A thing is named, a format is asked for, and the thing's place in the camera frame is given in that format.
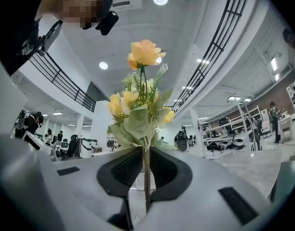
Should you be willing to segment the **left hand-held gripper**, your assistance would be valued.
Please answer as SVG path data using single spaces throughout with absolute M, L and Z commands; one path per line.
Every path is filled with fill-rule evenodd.
M 56 150 L 45 144 L 38 136 L 26 131 L 22 140 L 29 143 L 35 150 L 40 150 L 47 153 L 53 162 L 56 162 Z

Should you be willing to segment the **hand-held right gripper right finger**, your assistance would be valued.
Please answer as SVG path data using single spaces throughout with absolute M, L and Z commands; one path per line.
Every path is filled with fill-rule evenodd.
M 221 164 L 151 148 L 156 190 L 140 231 L 238 231 L 270 207 L 269 200 Z

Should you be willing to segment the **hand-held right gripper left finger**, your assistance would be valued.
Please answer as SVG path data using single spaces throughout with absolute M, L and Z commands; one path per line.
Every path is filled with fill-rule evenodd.
M 38 230 L 132 230 L 128 192 L 141 168 L 139 149 L 60 162 L 38 152 Z

